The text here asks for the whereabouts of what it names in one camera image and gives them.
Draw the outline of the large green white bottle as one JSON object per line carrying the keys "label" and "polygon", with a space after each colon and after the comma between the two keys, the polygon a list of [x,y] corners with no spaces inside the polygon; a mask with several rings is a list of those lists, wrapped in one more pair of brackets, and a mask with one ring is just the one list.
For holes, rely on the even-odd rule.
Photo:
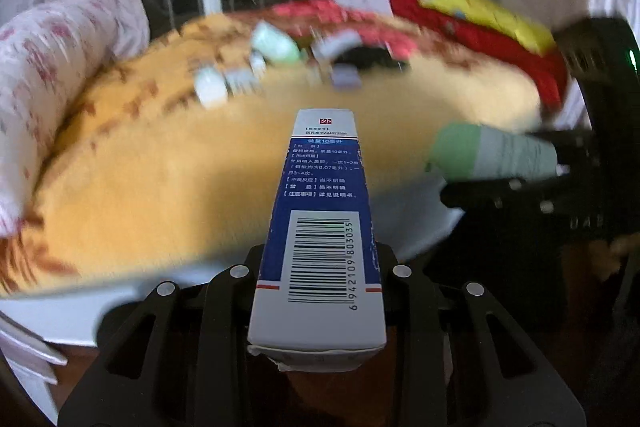
{"label": "large green white bottle", "polygon": [[551,143],[462,122],[439,131],[426,165],[448,182],[506,178],[529,181],[558,175],[558,155]]}

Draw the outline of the blue white medicine box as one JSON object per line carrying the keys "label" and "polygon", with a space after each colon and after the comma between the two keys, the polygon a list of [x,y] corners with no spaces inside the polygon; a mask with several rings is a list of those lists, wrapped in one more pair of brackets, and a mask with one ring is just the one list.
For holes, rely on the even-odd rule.
{"label": "blue white medicine box", "polygon": [[354,114],[298,112],[262,251],[248,350],[282,372],[352,371],[386,345]]}

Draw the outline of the black cloth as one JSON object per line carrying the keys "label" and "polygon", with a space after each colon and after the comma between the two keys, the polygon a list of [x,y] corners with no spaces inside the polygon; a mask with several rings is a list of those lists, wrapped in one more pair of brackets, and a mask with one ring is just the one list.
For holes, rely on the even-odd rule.
{"label": "black cloth", "polygon": [[394,57],[389,49],[380,46],[357,46],[341,53],[333,64],[354,66],[358,70],[385,68],[403,72],[410,68],[407,60]]}

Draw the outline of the red blanket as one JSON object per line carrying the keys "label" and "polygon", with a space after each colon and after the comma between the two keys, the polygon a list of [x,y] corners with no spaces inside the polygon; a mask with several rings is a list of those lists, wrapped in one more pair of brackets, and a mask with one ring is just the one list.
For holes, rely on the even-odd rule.
{"label": "red blanket", "polygon": [[437,32],[470,50],[515,66],[534,80],[542,105],[559,110],[566,95],[568,72],[561,53],[554,46],[539,55],[499,31],[432,9],[418,0],[390,0],[393,14]]}

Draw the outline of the yellow cartoon pillow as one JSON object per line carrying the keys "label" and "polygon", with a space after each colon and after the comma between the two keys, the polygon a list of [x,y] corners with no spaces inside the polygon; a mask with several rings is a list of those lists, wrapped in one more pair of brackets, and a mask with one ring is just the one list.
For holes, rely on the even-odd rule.
{"label": "yellow cartoon pillow", "polygon": [[555,46],[549,28],[492,0],[418,0],[418,5],[498,31],[538,55]]}

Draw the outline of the yellow floral plush blanket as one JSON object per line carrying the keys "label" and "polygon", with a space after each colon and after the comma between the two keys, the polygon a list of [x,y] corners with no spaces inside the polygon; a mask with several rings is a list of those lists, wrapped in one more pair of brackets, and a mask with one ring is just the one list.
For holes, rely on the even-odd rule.
{"label": "yellow floral plush blanket", "polygon": [[[405,72],[377,68],[335,89],[307,64],[271,66],[257,88],[213,108],[198,66],[243,66],[266,20],[291,34],[359,29],[410,46]],[[92,285],[242,253],[266,236],[296,114],[354,115],[371,195],[398,195],[424,173],[453,121],[521,132],[541,101],[519,69],[406,20],[334,8],[215,14],[156,39],[88,81],[64,114],[21,231],[1,244],[3,296]]]}

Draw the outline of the white cylinder tube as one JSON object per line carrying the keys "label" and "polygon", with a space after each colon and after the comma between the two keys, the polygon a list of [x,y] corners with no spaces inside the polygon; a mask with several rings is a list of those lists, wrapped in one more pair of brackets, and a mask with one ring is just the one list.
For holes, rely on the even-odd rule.
{"label": "white cylinder tube", "polygon": [[319,62],[331,62],[341,54],[362,46],[362,39],[353,29],[344,29],[335,34],[314,40],[311,53]]}

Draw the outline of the pale green small bottle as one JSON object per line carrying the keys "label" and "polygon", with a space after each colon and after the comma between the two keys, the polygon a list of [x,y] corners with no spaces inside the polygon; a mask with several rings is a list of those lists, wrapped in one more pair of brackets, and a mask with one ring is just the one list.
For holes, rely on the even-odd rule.
{"label": "pale green small bottle", "polygon": [[194,92],[198,101],[212,108],[228,102],[229,92],[224,76],[214,66],[203,66],[194,74]]}

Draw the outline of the small green white bottle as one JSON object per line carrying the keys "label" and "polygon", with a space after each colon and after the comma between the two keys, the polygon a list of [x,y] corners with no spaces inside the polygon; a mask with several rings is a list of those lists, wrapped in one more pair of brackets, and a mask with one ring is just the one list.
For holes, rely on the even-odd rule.
{"label": "small green white bottle", "polygon": [[288,34],[265,20],[257,23],[250,42],[252,48],[270,62],[293,63],[300,59],[296,42]]}

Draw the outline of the small white dropper bottle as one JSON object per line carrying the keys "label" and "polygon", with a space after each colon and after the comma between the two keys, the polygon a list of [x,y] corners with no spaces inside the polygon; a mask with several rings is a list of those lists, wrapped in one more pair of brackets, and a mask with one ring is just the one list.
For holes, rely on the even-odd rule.
{"label": "small white dropper bottle", "polygon": [[249,95],[262,91],[262,83],[249,67],[226,70],[224,81],[231,96]]}

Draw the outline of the floral white bolster pillow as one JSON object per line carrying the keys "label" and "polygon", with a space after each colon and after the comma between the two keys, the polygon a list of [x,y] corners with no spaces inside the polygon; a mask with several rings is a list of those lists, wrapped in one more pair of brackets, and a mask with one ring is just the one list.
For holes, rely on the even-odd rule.
{"label": "floral white bolster pillow", "polygon": [[112,55],[117,23],[94,0],[27,10],[1,27],[1,235],[22,225],[58,127]]}

